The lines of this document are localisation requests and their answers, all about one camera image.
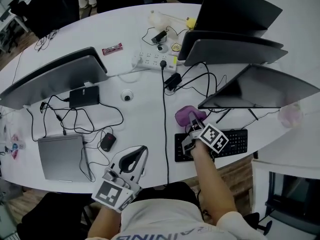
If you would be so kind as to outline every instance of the keyboard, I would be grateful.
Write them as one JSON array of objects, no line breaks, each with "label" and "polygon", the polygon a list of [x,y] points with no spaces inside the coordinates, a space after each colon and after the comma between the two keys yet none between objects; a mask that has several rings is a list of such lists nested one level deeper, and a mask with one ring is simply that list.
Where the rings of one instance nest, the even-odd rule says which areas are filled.
[{"label": "keyboard", "polygon": [[[220,153],[211,150],[211,155],[216,158],[224,158],[238,154],[246,153],[248,150],[248,130],[222,130],[224,135],[229,139]],[[174,135],[174,161],[188,162],[193,161],[192,158],[187,157],[183,153],[182,141],[187,137],[187,133],[177,133]]]}]

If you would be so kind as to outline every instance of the silver laptop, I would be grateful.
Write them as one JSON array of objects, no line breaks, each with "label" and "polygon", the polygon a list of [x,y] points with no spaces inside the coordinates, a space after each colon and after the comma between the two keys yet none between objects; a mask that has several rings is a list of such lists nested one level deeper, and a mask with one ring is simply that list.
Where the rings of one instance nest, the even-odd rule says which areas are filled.
[{"label": "silver laptop", "polygon": [[38,147],[44,177],[47,180],[89,182],[90,179],[91,181],[81,134],[41,138],[38,140]]}]

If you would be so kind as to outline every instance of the power strip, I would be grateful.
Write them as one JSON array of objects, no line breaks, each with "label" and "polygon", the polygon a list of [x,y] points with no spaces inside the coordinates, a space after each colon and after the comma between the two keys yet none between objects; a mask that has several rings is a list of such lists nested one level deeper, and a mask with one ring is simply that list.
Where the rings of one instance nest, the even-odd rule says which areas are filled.
[{"label": "power strip", "polygon": [[137,51],[134,54],[134,58],[132,58],[132,61],[134,60],[138,61],[136,68],[161,70],[160,62],[166,61],[164,71],[175,73],[177,70],[177,57],[171,55]]}]

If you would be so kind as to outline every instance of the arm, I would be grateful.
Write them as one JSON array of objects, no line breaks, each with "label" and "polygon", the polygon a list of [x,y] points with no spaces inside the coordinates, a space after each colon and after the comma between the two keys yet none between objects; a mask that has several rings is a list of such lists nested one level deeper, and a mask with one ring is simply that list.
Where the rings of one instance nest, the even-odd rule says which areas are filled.
[{"label": "arm", "polygon": [[201,140],[195,142],[191,155],[207,211],[216,225],[223,215],[237,211],[234,197],[211,160],[208,147]]},{"label": "arm", "polygon": [[120,213],[102,206],[89,230],[88,238],[111,239],[119,232],[120,222]]}]

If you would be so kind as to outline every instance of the hand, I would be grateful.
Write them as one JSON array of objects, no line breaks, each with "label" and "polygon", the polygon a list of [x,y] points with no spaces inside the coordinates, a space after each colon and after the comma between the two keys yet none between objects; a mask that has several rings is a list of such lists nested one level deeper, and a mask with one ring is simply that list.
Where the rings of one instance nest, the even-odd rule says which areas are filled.
[{"label": "hand", "polygon": [[195,140],[195,148],[191,150],[191,155],[194,156],[203,156],[209,154],[209,147],[204,144],[200,139]]}]

